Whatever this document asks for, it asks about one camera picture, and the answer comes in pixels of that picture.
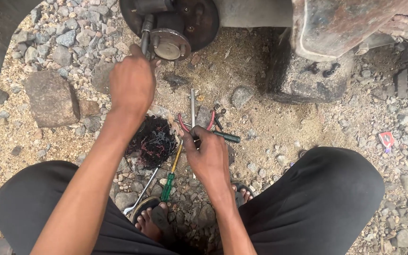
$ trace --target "green screwdriver handle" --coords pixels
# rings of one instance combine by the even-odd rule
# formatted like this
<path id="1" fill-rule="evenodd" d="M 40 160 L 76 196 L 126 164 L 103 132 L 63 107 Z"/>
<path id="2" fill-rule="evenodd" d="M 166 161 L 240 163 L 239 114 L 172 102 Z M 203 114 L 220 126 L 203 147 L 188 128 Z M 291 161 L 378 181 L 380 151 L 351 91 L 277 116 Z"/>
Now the green screwdriver handle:
<path id="1" fill-rule="evenodd" d="M 161 193 L 161 200 L 163 202 L 167 201 L 170 197 L 170 192 L 171 192 L 171 188 L 172 188 L 172 182 L 174 179 L 174 174 L 173 173 L 169 173 L 168 174 L 168 180 L 166 182 L 166 185 L 163 187 L 163 192 Z"/>

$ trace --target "wrench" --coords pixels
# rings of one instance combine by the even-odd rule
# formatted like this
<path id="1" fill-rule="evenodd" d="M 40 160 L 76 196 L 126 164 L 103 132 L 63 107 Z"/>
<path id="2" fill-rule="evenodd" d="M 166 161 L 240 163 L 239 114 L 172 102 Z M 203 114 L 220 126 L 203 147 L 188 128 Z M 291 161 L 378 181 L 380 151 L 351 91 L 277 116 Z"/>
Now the wrench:
<path id="1" fill-rule="evenodd" d="M 141 192 L 140 197 L 138 198 L 138 200 L 136 200 L 136 203 L 133 206 L 127 207 L 124 210 L 124 215 L 127 215 L 128 212 L 130 212 L 131 210 L 133 210 L 138 203 L 141 201 L 141 199 L 143 198 L 144 194 L 146 193 L 147 187 L 149 187 L 150 182 L 154 179 L 155 175 L 157 174 L 158 169 L 160 168 L 160 166 L 157 167 L 157 169 L 154 171 L 154 173 L 152 174 L 152 177 L 150 178 L 149 182 L 147 183 L 146 187 L 144 188 L 143 192 Z"/>

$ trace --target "scrap wire bundle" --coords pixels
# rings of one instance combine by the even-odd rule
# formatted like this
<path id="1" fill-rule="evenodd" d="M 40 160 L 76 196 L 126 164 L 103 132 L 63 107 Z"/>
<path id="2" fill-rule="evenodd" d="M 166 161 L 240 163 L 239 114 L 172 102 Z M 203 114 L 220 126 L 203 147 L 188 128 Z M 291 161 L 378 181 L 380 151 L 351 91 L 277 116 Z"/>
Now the scrap wire bundle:
<path id="1" fill-rule="evenodd" d="M 177 142 L 170 133 L 166 119 L 146 116 L 138 131 L 128 145 L 126 156 L 132 152 L 141 151 L 139 159 L 146 169 L 153 169 L 174 153 Z"/>

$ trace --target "flip-flop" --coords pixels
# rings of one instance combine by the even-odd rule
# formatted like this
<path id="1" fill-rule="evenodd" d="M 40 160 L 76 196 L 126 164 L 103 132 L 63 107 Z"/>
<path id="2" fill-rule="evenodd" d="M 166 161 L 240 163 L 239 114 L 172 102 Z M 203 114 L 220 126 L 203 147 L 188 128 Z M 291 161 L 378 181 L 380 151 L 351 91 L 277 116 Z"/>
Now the flip-flop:
<path id="1" fill-rule="evenodd" d="M 241 189 L 245 189 L 246 191 L 250 192 L 250 195 L 254 198 L 254 194 L 253 191 L 251 191 L 251 189 L 246 186 L 244 183 L 242 182 L 232 182 L 231 184 L 235 185 L 235 204 L 237 206 L 237 208 L 239 208 L 241 205 L 244 204 L 244 198 L 242 196 L 242 194 L 240 193 Z"/>
<path id="2" fill-rule="evenodd" d="M 162 202 L 158 197 L 151 196 L 143 200 L 134 210 L 129 220 L 133 225 L 138 223 L 138 217 L 142 211 L 146 211 L 149 207 L 152 208 L 151 220 L 162 232 L 162 237 L 159 241 L 165 247 L 171 246 L 175 241 L 175 235 L 172 226 L 168 223 L 168 218 L 163 211 L 163 208 L 159 206 Z"/>

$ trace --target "pliers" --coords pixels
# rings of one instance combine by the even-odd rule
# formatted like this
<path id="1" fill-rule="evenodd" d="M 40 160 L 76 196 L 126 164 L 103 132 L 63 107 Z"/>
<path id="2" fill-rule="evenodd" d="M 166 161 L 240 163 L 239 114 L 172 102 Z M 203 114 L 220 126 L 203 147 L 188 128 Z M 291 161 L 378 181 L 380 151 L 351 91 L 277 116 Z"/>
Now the pliers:
<path id="1" fill-rule="evenodd" d="M 211 113 L 212 113 L 212 117 L 210 118 L 210 123 L 208 124 L 208 126 L 207 126 L 207 130 L 209 130 L 210 131 L 210 129 L 212 128 L 212 126 L 213 126 L 213 120 L 215 119 L 215 111 L 211 111 Z M 187 131 L 187 132 L 190 132 L 190 130 L 184 125 L 184 123 L 182 122 L 182 116 L 180 115 L 180 113 L 179 114 L 177 114 L 177 118 L 178 118 L 178 122 L 179 122 L 179 124 L 180 124 L 180 126 L 182 127 L 182 129 L 183 130 L 185 130 L 185 131 Z"/>

